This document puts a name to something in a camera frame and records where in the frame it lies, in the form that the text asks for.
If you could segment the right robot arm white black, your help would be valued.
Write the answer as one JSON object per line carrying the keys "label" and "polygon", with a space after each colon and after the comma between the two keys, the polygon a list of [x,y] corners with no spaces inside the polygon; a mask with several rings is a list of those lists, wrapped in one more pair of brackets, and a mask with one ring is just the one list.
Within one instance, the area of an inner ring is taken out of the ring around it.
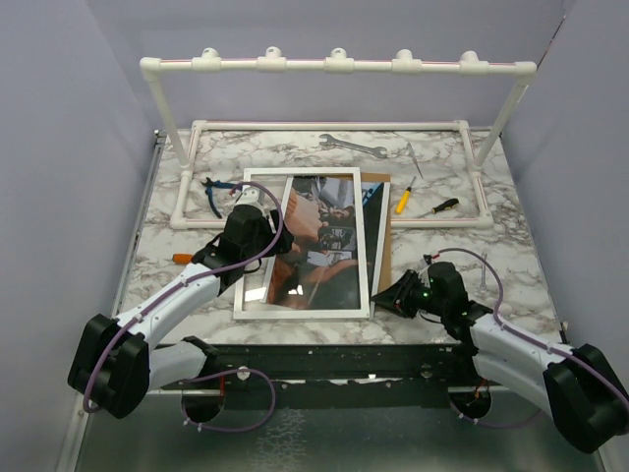
{"label": "right robot arm white black", "polygon": [[483,378],[511,389],[547,414],[578,450],[592,453],[627,434],[628,392],[597,347],[548,342],[508,323],[469,298],[454,264],[408,270],[372,301],[403,318],[421,312],[438,317],[471,349],[451,361],[459,383]]}

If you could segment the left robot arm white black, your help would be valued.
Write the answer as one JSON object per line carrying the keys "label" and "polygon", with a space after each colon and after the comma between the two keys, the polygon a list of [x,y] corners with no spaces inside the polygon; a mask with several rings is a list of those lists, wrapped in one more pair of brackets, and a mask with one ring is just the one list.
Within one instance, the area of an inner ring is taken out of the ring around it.
{"label": "left robot arm white black", "polygon": [[183,271],[134,309],[114,318],[92,317],[85,325],[68,375],[84,397],[87,413],[121,419],[153,387],[187,380],[203,388],[216,379],[207,347],[189,337],[155,352],[166,334],[200,306],[240,280],[248,265],[289,252],[294,237],[279,209],[236,205],[223,231],[192,255]]}

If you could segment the printed photo with mat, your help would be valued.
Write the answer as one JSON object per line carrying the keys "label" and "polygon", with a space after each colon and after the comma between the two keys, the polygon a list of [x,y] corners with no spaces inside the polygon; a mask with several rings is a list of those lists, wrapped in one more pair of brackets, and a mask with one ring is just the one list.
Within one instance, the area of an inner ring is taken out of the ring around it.
{"label": "printed photo with mat", "polygon": [[360,307],[353,182],[350,177],[291,177],[283,199],[292,249],[266,272],[264,302],[297,310]]}

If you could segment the brown frame backing board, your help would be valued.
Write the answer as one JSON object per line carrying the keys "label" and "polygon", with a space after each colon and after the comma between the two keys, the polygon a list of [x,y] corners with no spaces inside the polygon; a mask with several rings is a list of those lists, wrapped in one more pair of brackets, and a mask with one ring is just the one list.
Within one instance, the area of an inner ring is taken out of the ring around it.
{"label": "brown frame backing board", "polygon": [[375,294],[392,283],[391,183],[389,174],[363,172],[361,178],[368,279]]}

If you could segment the white picture frame with photo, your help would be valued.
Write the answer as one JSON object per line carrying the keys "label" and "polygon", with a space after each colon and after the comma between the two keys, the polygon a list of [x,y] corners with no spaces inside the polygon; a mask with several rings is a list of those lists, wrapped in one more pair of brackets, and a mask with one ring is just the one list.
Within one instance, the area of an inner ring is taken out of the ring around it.
{"label": "white picture frame with photo", "polygon": [[260,289],[246,289],[245,280],[235,285],[233,319],[236,321],[312,321],[312,320],[367,320],[371,317],[369,300],[368,265],[366,256],[366,240],[364,231],[364,214],[360,199],[361,170],[359,167],[263,167],[246,168],[244,178],[251,180],[257,176],[325,176],[350,177],[353,182],[354,203],[358,204],[356,215],[358,280],[360,307],[355,310],[297,310],[278,305],[263,303],[268,295],[270,276],[264,280]]}

